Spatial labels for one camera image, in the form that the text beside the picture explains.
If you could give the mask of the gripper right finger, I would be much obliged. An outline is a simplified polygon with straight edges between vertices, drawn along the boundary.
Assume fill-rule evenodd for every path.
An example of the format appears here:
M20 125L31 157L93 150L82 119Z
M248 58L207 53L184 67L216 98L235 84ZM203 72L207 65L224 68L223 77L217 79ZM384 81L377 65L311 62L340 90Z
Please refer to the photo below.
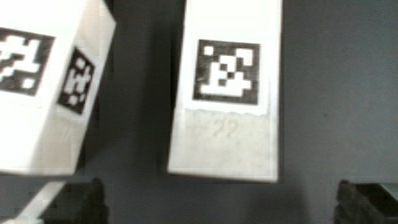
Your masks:
M398 224L398 183L338 185L335 224Z

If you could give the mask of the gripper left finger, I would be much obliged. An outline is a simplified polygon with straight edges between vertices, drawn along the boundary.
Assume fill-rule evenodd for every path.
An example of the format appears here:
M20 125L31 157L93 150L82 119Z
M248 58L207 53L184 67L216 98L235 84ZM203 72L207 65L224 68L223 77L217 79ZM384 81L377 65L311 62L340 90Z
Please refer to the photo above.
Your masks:
M66 184L41 219L45 224L109 224L105 185L98 178Z

